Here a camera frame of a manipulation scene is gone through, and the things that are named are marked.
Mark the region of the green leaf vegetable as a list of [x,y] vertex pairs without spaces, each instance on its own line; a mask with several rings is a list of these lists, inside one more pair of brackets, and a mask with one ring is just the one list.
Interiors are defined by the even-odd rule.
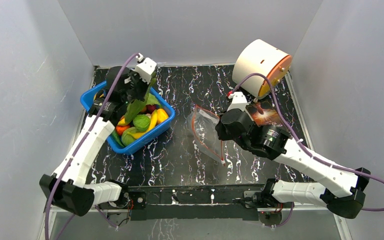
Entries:
[[153,88],[153,85],[157,81],[157,73],[154,72],[153,78],[151,82],[149,83],[147,94],[145,95],[145,100],[133,100],[128,101],[126,113],[124,115],[124,120],[126,123],[130,123],[133,121],[133,119],[143,110],[143,108],[146,107],[146,105],[157,105],[158,107],[161,107],[161,103],[157,100],[157,98],[151,94],[151,89]]

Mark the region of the clear zip top bag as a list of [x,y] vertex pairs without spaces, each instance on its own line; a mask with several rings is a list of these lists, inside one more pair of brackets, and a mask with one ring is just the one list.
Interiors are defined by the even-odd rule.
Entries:
[[195,140],[196,148],[202,154],[225,166],[225,145],[219,139],[215,129],[219,120],[220,117],[217,114],[195,104],[187,117],[187,127]]

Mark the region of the yellow bell pepper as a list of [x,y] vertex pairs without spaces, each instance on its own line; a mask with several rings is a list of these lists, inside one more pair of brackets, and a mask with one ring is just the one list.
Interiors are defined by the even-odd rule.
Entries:
[[161,124],[169,118],[169,115],[163,108],[158,108],[156,110],[156,114],[157,114],[157,124]]

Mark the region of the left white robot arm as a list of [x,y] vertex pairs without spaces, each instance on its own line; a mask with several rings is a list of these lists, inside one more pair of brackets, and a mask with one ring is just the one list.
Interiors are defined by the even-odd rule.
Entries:
[[156,81],[156,66],[148,61],[134,69],[116,66],[108,74],[106,85],[93,94],[83,128],[68,154],[51,175],[44,174],[39,180],[47,198],[46,214],[52,206],[84,216],[100,204],[112,203],[124,208],[129,203],[125,184],[116,180],[87,184],[86,178],[102,145],[115,134],[122,117],[143,109]]

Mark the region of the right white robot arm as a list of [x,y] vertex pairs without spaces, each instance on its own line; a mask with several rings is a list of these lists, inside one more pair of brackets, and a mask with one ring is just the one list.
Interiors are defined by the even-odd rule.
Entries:
[[313,180],[287,182],[270,178],[261,192],[244,195],[242,203],[250,208],[297,202],[326,207],[346,219],[356,218],[362,210],[368,179],[339,170],[332,161],[328,165],[316,161],[307,155],[308,148],[300,148],[282,127],[259,126],[246,111],[234,108],[221,114],[215,130],[220,140],[233,140],[243,150],[292,167]]

